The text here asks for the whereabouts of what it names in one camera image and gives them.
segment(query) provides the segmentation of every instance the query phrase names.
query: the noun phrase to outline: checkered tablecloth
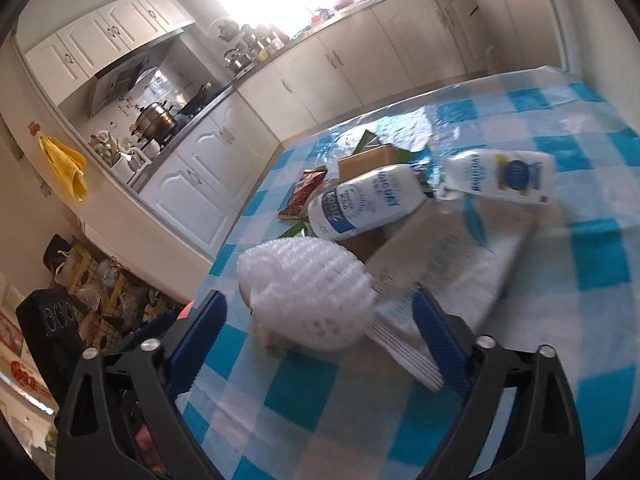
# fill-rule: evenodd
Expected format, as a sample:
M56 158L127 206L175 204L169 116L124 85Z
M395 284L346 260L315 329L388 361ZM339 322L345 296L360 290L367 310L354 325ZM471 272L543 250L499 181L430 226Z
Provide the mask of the checkered tablecloth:
M549 68L430 92L284 151L196 298L216 288L229 312L193 389L177 401L194 436L226 479L409 480L446 434L461 404L451 391L427 390L368 340L340 354L270 358L249 333L238 293L238 254L287 229L276 213L302 170L326 160L335 172L331 155L347 153L364 124L423 150L418 156L430 153L430 138L436 160L468 146L555 155L558 201L483 332L507 348L556 347L592 477L640 409L640 139L586 84ZM476 470L499 437L492 432Z

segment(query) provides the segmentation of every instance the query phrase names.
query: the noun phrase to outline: yellow cloth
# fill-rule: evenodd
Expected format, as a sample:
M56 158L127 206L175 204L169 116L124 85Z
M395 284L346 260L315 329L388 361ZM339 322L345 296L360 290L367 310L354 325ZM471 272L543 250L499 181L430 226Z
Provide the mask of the yellow cloth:
M62 181L77 200L86 199L84 167L86 159L80 153L65 146L55 137L40 136L40 147L53 173Z

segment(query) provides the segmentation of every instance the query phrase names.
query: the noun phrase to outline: blue and white tablecloth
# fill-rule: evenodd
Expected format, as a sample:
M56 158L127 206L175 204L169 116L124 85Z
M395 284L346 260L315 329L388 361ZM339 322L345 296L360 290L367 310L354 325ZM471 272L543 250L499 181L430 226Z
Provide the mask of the blue and white tablecloth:
M545 209L482 330L505 347L556 347L572 387L591 478L640 410L640 139L586 84L549 68L450 86L356 118L284 151L222 247L196 304L226 295L227 324L178 408L233 480L409 480L460 408L364 340L341 354L268 357L250 335L238 254L282 234L302 170L348 153L364 125L437 157L469 146L542 150L558 162ZM430 138L432 150L424 150ZM500 416L506 416L500 410ZM476 470L488 466L490 434Z

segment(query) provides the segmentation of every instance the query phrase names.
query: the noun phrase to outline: white lotion bottle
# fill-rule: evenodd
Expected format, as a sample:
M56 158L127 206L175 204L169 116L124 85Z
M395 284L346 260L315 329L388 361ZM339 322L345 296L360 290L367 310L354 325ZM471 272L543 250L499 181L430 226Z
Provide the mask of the white lotion bottle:
M467 150L444 163L444 187L520 203L555 197L556 160L528 150Z
M422 170L385 166L316 197L309 204L309 222L319 238L343 240L404 218L430 192Z

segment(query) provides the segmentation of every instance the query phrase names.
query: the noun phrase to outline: blue leaf print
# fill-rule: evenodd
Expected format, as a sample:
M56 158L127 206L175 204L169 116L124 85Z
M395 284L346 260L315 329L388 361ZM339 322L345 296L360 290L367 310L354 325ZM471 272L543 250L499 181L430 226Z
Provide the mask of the blue leaf print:
M484 222L482 221L482 217L476 211L473 196L469 194L465 195L463 222L468 233L476 241L476 244L489 250L489 247L487 246L486 233L484 231Z

